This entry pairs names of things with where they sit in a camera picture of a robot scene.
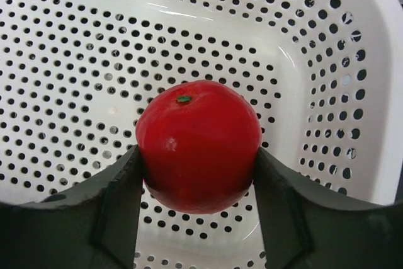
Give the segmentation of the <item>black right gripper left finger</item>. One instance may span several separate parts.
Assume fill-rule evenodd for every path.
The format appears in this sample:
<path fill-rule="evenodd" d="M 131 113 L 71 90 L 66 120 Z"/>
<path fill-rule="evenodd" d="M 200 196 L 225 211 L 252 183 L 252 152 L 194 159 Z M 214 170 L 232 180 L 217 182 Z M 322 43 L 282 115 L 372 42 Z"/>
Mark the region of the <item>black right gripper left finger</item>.
<path fill-rule="evenodd" d="M 133 146 L 116 163 L 41 202 L 1 204 L 1 268 L 132 268 L 142 195 Z"/>

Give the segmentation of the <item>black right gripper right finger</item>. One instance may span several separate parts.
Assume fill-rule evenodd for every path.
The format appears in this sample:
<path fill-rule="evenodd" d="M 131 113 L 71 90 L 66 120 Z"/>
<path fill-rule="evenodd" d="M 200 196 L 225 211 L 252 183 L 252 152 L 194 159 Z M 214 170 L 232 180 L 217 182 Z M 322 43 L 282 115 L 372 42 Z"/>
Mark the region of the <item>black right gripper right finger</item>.
<path fill-rule="evenodd" d="M 266 268 L 402 268 L 402 203 L 334 192 L 264 149 L 254 191 Z"/>

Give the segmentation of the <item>red fake apple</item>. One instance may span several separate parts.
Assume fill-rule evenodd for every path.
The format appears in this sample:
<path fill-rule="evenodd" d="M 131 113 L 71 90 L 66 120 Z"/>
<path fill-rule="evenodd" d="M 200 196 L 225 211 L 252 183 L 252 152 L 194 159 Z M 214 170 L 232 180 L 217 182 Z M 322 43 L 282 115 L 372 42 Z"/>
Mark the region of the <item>red fake apple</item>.
<path fill-rule="evenodd" d="M 262 131 L 241 95 L 198 80 L 155 97 L 135 136 L 145 185 L 158 202 L 179 212 L 214 214 L 238 202 L 251 186 Z"/>

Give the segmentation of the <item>white perforated plastic basket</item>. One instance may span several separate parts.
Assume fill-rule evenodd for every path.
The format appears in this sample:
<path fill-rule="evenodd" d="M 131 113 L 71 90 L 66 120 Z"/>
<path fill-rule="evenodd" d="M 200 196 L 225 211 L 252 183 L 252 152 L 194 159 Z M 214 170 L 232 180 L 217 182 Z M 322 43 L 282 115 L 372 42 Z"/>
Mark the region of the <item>white perforated plastic basket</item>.
<path fill-rule="evenodd" d="M 260 149 L 347 197 L 402 203 L 402 0 L 1 0 L 1 204 L 116 163 L 151 101 L 209 80 Z M 142 182 L 132 268 L 266 268 L 254 185 L 216 214 Z"/>

